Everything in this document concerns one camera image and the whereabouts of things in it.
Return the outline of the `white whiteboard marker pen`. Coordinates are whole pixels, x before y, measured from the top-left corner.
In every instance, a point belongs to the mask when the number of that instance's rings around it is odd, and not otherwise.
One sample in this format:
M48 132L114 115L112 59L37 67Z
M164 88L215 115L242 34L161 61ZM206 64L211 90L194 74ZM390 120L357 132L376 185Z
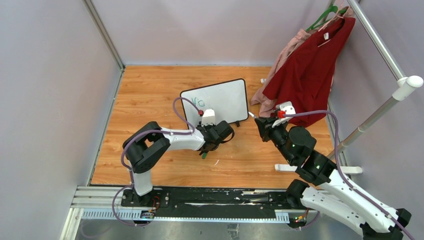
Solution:
M255 115L255 114L253 114L252 112L248 112L248 114L252 117L252 118L254 118L254 119L256 119L257 118L257 116Z

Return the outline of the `white whiteboard black frame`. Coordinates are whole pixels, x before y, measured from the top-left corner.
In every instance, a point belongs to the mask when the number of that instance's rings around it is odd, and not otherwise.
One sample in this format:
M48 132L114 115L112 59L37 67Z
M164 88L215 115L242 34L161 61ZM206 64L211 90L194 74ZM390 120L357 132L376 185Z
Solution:
M215 122L239 123L249 118L246 81L243 78L183 90L180 97L185 119L198 125L201 121L199 110L214 110Z

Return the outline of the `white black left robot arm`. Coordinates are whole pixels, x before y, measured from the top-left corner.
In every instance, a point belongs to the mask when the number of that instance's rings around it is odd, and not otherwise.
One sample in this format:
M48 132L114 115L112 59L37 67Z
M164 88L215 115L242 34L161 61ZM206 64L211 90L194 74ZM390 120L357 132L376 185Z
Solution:
M122 144L121 164L130 172L135 202L142 207L152 203L151 169L166 152L190 150L202 156L234 136L234 129L225 120L186 130L161 127L156 121L147 123Z

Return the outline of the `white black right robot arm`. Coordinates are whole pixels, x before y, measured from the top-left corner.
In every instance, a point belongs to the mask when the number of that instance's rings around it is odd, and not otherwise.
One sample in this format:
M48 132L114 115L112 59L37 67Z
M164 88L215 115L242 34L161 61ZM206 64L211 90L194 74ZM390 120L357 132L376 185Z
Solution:
M306 128L277 117L254 119L263 142L272 141L300 179L287 188L286 204L303 206L344 224L364 240L401 240L411 213L395 209L363 191L340 171L335 162L316 151L316 139Z

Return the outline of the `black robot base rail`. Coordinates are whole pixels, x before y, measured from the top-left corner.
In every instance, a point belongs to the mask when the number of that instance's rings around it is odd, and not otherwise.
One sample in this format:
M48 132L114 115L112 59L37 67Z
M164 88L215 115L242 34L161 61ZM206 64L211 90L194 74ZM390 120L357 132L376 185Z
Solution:
M151 222L270 223L300 229L322 214L361 232L365 220L334 196L313 187L286 190L155 187L144 196L117 187L78 187L72 208L83 220L117 220L127 226Z

